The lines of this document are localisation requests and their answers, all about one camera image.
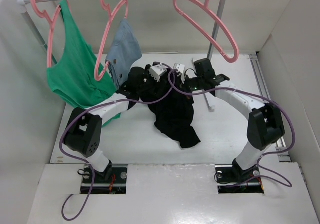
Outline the left pink hanger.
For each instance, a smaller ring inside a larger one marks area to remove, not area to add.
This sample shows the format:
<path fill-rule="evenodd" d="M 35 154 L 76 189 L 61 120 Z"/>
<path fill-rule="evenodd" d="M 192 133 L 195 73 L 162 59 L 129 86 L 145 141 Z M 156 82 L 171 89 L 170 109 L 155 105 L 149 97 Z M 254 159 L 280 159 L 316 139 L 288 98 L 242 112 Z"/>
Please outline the left pink hanger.
<path fill-rule="evenodd" d="M 53 65 L 52 57 L 53 57 L 53 40 L 54 40 L 54 30 L 56 26 L 56 22 L 58 19 L 58 16 L 61 11 L 61 6 L 57 5 L 53 16 L 51 17 L 46 9 L 40 10 L 37 6 L 36 0 L 30 0 L 30 4 L 34 10 L 34 12 L 40 17 L 47 20 L 49 23 L 49 35 L 48 35 L 48 43 L 47 43 L 47 67 L 51 68 Z"/>

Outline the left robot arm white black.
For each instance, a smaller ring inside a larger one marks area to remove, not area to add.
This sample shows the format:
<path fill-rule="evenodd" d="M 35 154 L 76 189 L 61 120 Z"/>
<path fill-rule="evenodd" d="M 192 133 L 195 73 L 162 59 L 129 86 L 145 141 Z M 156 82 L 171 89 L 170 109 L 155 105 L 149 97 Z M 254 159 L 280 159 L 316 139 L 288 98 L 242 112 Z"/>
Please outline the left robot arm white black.
<path fill-rule="evenodd" d="M 73 109 L 60 146 L 65 145 L 79 153 L 81 156 L 78 159 L 90 166 L 95 178 L 100 182 L 108 181 L 113 164 L 99 147 L 103 125 L 140 103 L 143 95 L 154 94 L 151 103 L 164 99 L 168 95 L 165 75 L 169 70 L 170 67 L 161 62 L 146 65 L 145 68 L 131 68 L 127 80 L 110 98 L 93 107 Z"/>

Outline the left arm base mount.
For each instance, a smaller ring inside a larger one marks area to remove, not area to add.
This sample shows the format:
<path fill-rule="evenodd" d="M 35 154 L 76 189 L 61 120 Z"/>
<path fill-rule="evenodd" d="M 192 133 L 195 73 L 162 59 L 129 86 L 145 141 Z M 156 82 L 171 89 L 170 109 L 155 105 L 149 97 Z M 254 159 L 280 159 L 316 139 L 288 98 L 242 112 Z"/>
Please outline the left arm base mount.
<path fill-rule="evenodd" d="M 115 165 L 108 179 L 95 171 L 91 194 L 126 194 L 127 170 L 127 165 Z M 82 177 L 80 193 L 88 194 L 93 180 L 92 170 L 88 165 L 85 165 L 83 169 L 79 169 L 77 172 Z"/>

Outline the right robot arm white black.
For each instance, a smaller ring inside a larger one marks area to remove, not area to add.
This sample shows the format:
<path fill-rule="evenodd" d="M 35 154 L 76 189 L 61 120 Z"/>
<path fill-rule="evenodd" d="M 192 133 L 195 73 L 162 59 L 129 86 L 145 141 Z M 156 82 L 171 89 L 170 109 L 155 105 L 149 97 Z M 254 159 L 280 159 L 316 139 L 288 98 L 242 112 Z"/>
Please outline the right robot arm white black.
<path fill-rule="evenodd" d="M 192 93 L 203 90 L 227 102 L 239 111 L 248 122 L 247 144 L 232 162 L 231 181 L 251 179 L 254 168 L 270 145 L 284 134 L 285 128 L 280 108 L 262 96 L 238 88 L 228 76 L 216 74 L 208 58 L 193 60 L 196 76 L 185 77 L 185 84 Z"/>

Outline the blue denim garment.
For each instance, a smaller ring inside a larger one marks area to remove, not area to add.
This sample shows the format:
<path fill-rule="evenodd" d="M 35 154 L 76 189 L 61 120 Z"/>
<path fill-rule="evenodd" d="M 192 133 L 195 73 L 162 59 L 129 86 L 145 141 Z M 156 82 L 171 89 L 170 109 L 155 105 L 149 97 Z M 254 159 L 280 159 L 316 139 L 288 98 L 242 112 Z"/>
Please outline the blue denim garment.
<path fill-rule="evenodd" d="M 132 64 L 142 57 L 141 48 L 133 28 L 126 18 L 122 19 L 112 45 L 107 53 L 108 69 L 117 89 L 127 81 Z"/>

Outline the green tank top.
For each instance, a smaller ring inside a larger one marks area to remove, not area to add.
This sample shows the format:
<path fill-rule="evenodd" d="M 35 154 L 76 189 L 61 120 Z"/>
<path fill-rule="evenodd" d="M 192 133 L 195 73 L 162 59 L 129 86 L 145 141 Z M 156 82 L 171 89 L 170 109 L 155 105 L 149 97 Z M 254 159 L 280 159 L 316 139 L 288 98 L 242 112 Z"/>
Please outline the green tank top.
<path fill-rule="evenodd" d="M 94 78 L 97 57 L 79 30 L 68 2 L 60 1 L 65 29 L 65 48 L 60 60 L 47 68 L 50 89 L 74 108 L 89 108 L 116 92 L 109 74 Z"/>

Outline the black t shirt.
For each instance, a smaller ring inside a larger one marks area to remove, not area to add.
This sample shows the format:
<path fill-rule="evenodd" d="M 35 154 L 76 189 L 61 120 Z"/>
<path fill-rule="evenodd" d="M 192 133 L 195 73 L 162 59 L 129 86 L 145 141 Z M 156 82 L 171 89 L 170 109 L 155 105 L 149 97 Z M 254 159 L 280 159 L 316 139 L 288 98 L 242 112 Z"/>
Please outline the black t shirt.
<path fill-rule="evenodd" d="M 168 82 L 158 82 L 142 90 L 140 98 L 148 102 L 155 114 L 155 127 L 170 139 L 179 143 L 182 149 L 192 148 L 201 142 L 192 127 L 194 100 L 176 91 Z"/>

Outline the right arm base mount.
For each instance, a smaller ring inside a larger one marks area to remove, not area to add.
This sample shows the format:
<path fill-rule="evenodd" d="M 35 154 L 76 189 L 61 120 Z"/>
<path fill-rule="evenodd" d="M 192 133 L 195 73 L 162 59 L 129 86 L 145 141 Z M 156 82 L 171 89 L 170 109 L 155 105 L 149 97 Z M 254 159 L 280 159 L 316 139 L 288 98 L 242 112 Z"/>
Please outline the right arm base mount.
<path fill-rule="evenodd" d="M 253 178 L 260 175 L 256 166 L 240 176 L 236 175 L 232 164 L 215 165 L 215 170 L 214 179 L 218 183 L 219 194 L 264 194 L 261 178 Z"/>

